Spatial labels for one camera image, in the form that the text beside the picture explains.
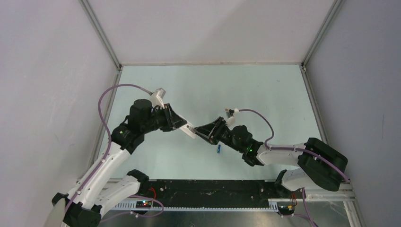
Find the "white AC remote control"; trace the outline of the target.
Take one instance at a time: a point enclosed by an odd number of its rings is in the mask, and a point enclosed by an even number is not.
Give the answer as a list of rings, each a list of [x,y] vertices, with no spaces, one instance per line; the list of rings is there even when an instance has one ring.
[[[187,123],[184,126],[180,127],[180,130],[192,139],[195,139],[197,137],[196,133],[193,131],[193,125],[191,123]]]

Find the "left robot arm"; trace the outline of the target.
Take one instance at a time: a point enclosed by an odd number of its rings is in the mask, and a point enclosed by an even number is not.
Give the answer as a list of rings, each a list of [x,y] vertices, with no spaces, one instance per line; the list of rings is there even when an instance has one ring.
[[[103,155],[67,194],[57,193],[53,197],[53,210],[45,226],[96,227],[103,216],[122,200],[132,195],[146,196],[149,192],[148,176],[139,170],[131,170],[116,185],[107,190],[103,188],[144,141],[147,133],[174,131],[186,124],[187,121],[175,113],[170,104],[153,106],[147,99],[134,101],[124,121],[109,134]]]

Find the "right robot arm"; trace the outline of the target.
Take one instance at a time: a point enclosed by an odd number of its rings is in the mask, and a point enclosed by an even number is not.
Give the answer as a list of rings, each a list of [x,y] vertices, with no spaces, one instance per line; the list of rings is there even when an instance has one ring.
[[[336,192],[348,180],[348,159],[318,138],[295,145],[271,145],[255,140],[244,125],[230,129],[222,117],[195,127],[193,132],[209,144],[223,143],[238,151],[250,166],[294,166],[294,170],[282,170],[276,179],[275,192],[282,198],[300,188],[314,186]]]

